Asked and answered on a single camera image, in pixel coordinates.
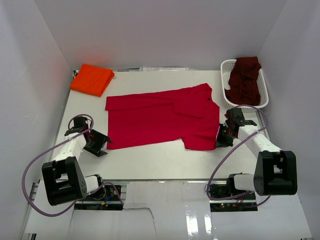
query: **red t-shirt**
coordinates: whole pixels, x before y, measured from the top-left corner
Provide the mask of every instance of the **red t-shirt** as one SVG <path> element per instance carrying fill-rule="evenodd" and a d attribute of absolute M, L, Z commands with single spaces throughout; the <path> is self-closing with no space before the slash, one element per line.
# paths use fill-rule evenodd
<path fill-rule="evenodd" d="M 219 107 L 207 84 L 178 90 L 108 96 L 107 149 L 122 149 L 182 139 L 186 149 L 213 150 Z"/>

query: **dark red clothing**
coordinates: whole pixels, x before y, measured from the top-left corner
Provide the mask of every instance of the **dark red clothing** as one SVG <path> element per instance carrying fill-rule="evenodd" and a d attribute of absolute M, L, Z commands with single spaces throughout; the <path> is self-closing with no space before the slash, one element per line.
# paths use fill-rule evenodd
<path fill-rule="evenodd" d="M 225 90 L 226 98 L 233 104 L 248 104 L 258 106 L 260 93 L 257 79 L 261 65 L 258 58 L 239 57 L 230 74 L 230 90 Z"/>
<path fill-rule="evenodd" d="M 107 149 L 121 149 L 182 139 L 192 150 L 213 150 L 219 107 L 207 84 L 154 93 L 108 96 Z"/>

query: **t-shirt sleeve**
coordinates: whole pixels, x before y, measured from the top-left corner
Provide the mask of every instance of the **t-shirt sleeve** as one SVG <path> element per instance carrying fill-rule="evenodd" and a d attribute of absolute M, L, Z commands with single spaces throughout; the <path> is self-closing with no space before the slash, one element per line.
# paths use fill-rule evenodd
<path fill-rule="evenodd" d="M 203 89 L 202 85 L 197 87 L 186 87 L 177 90 L 160 91 L 152 93 L 130 94 L 123 96 L 108 96 L 106 98 L 105 110 L 124 110 L 151 107 L 157 105 L 172 104 L 184 96 L 194 95 Z"/>
<path fill-rule="evenodd" d="M 184 147 L 190 150 L 210 151 L 216 149 L 216 136 L 192 134 L 182 137 Z"/>

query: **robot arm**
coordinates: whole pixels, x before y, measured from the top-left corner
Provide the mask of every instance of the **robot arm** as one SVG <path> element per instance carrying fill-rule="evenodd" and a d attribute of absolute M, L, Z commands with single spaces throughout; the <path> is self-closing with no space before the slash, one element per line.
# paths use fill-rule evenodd
<path fill-rule="evenodd" d="M 217 147 L 232 146 L 235 138 L 246 140 L 258 130 L 252 120 L 245 120 L 241 108 L 232 108 L 226 112 L 225 124 L 220 125 Z M 231 174 L 227 179 L 231 192 L 245 190 L 260 196 L 296 194 L 297 166 L 292 151 L 281 150 L 260 132 L 245 144 L 257 158 L 255 172 Z"/>
<path fill-rule="evenodd" d="M 73 123 L 74 127 L 66 131 L 65 139 L 70 139 L 88 129 L 86 117 L 76 117 Z M 78 159 L 83 149 L 97 157 L 107 154 L 101 151 L 106 142 L 111 142 L 109 137 L 92 129 L 62 145 L 62 149 L 53 161 L 42 165 L 43 181 L 50 205 L 55 206 L 84 199 L 103 183 L 99 175 L 84 177 Z M 97 191 L 95 195 L 100 195 L 100 191 L 103 189 Z"/>

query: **white enclosure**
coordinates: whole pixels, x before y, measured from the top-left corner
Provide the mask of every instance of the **white enclosure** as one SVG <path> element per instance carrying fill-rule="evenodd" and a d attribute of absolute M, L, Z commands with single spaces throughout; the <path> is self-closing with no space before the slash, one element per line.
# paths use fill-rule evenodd
<path fill-rule="evenodd" d="M 247 56 L 262 65 L 270 138 L 297 156 L 299 197 L 320 239 L 319 1 L 0 0 L 0 19 L 1 239 L 20 239 L 21 176 L 55 141 L 72 70 L 83 63 L 219 70 Z M 30 170 L 28 190 L 44 160 Z"/>

